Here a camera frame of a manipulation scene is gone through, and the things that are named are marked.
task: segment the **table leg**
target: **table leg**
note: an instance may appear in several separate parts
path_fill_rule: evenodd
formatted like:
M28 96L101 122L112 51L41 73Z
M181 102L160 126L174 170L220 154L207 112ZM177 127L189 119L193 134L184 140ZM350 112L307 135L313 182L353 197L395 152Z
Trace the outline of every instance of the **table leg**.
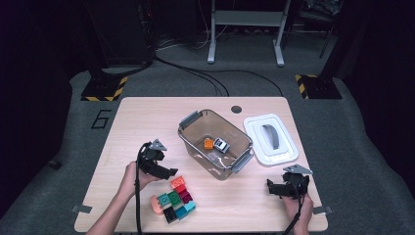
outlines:
M216 21L214 0L211 0L211 30L210 30L210 47L208 49L207 63L214 63L214 54L216 52Z
M284 27L285 27L285 23L286 23L287 16L288 16L288 10L290 8L290 3L291 3L291 0L287 0L286 4L284 6L284 12L281 16L281 23L280 23L280 28L278 30L277 39L272 40L273 45L274 45L275 57L277 58L278 67L283 67L284 66L283 53L281 51L280 44L281 44L281 38L284 34Z

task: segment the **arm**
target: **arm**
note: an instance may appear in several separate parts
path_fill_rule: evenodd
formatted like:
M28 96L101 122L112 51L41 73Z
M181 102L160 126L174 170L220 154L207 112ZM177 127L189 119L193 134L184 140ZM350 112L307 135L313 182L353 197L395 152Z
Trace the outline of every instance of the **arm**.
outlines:
M296 213L299 211L299 201L293 200L289 197L282 197L284 205L286 207L287 215L290 219L293 219ZM308 194L304 195L304 202L301 208L301 215L299 221L294 225L293 231L295 235L308 235L308 223L312 217L312 210L314 202L311 200Z
M140 191L146 187L147 184L159 180L153 175L144 173L141 169L138 171L140 179ZM124 212L130 199L135 195L135 177L136 177L136 163L131 162L125 169L125 174L119 185L118 191L111 200L107 209L92 225L86 234L114 234L116 225Z

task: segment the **dark curtain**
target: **dark curtain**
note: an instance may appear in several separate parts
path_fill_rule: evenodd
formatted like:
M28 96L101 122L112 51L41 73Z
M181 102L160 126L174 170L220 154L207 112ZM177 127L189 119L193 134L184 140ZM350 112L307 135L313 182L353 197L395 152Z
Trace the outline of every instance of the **dark curtain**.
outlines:
M345 83L368 136L415 195L415 3L373 4L354 70Z
M0 217L61 148L83 47L105 65L82 2L66 1L0 3Z

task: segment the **yellow black hazard tape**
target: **yellow black hazard tape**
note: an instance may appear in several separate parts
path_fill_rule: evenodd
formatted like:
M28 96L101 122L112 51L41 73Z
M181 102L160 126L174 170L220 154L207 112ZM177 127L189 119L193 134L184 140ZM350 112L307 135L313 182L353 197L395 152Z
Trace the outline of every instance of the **yellow black hazard tape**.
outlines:
M303 83L303 78L304 77L318 77L318 75L313 75L313 74L308 74L308 75L304 75L304 74L296 74L296 81L297 81L297 85L299 86L299 90L300 90L300 94L302 96L302 99L308 99L308 94L307 94L307 90L305 89L305 85Z
M124 85L127 82L128 77L124 77L119 81L118 87L115 91L110 94L98 96L98 95L86 95L81 97L81 101L116 101L119 98L119 95L124 89Z

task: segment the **gray floor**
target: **gray floor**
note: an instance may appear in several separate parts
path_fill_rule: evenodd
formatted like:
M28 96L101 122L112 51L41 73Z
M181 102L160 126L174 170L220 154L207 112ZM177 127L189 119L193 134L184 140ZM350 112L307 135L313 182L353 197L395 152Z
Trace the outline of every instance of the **gray floor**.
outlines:
M283 68L276 66L272 39L272 35L263 34L229 37L218 42L214 65L207 64L207 46L199 50L176 46L157 55L201 70L254 71L281 88L291 106L322 203L335 211L327 216L328 230L316 234L415 234L414 199L367 138L360 112L344 83L335 78L342 100L304 100L300 95L295 74L320 73L335 39L325 57L319 59L323 40L294 33L283 51ZM210 74L226 86L230 96L280 96L271 83L249 73ZM123 97L216 96L207 81L160 62L129 76L115 102L80 101L88 80L89 74L82 72L70 81L73 94L68 123L62 150L56 156L62 168L54 170L45 165L0 220L0 234L77 234L73 229L77 214L70 210L83 201ZM100 110L111 110L104 113L109 118L107 127L91 129Z

